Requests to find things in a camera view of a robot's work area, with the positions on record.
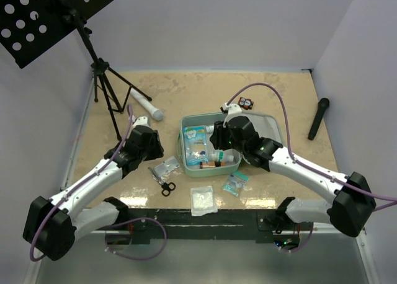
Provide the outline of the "teal cotton swab bag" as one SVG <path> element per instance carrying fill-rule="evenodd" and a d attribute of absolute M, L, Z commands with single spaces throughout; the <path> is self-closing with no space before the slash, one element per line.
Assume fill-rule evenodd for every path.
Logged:
<path fill-rule="evenodd" d="M 242 189 L 248 183 L 249 177 L 240 171 L 236 171 L 228 176 L 227 181 L 223 184 L 222 189 L 235 197 L 239 197 Z"/>

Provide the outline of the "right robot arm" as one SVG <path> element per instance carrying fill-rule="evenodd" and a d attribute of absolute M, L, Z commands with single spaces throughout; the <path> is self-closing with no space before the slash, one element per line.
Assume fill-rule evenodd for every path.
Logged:
<path fill-rule="evenodd" d="M 260 136 L 247 117 L 215 122 L 210 142 L 215 149 L 234 149 L 250 165 L 292 179 L 323 198 L 322 201 L 290 198 L 282 202 L 276 222 L 284 230 L 292 229 L 297 223 L 327 223 L 346 236 L 356 237 L 376 207 L 363 175 L 328 171 L 292 156 L 282 143 Z"/>

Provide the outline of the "clear bottle green label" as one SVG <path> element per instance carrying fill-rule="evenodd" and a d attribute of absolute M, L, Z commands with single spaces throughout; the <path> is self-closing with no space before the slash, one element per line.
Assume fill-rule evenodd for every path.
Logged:
<path fill-rule="evenodd" d="M 214 151 L 209 155 L 209 159 L 215 162 L 233 162 L 233 154 L 227 154 L 225 151 Z"/>

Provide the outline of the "brown medicine bottle orange cap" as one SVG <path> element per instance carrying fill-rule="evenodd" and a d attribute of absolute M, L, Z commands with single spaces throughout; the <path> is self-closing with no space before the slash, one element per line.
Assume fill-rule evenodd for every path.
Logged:
<path fill-rule="evenodd" d="M 200 169 L 216 168 L 222 166 L 226 166 L 226 164 L 220 161 L 203 161 L 199 164 Z"/>

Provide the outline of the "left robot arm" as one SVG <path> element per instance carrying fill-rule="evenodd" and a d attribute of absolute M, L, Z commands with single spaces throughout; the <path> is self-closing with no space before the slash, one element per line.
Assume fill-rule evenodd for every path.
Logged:
<path fill-rule="evenodd" d="M 115 197 L 100 205 L 87 205 L 111 185 L 136 170 L 141 162 L 163 157 L 159 133 L 146 125 L 134 127 L 129 137 L 108 150 L 103 159 L 68 189 L 50 197 L 37 197 L 31 204 L 22 237 L 31 251 L 56 261 L 85 235 L 111 226 L 123 229 L 128 224 L 128 206 Z"/>

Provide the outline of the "blue plaster packet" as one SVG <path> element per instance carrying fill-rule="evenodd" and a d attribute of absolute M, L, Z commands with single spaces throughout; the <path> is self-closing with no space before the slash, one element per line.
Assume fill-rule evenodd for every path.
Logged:
<path fill-rule="evenodd" d="M 208 161 L 207 133 L 204 126 L 190 126 L 183 129 L 185 161 L 196 166 Z"/>

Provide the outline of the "blue label bandage roll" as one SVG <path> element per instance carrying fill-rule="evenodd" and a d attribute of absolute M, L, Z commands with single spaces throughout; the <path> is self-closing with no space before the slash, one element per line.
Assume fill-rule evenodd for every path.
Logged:
<path fill-rule="evenodd" d="M 214 131 L 214 125 L 207 125 L 205 126 L 205 132 L 208 134 L 212 134 Z"/>

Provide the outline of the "white gauze pad packet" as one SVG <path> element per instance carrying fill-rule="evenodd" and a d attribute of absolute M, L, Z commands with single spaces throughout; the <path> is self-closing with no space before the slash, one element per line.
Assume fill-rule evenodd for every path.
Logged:
<path fill-rule="evenodd" d="M 212 186 L 191 188 L 190 203 L 192 216 L 204 216 L 218 212 Z"/>

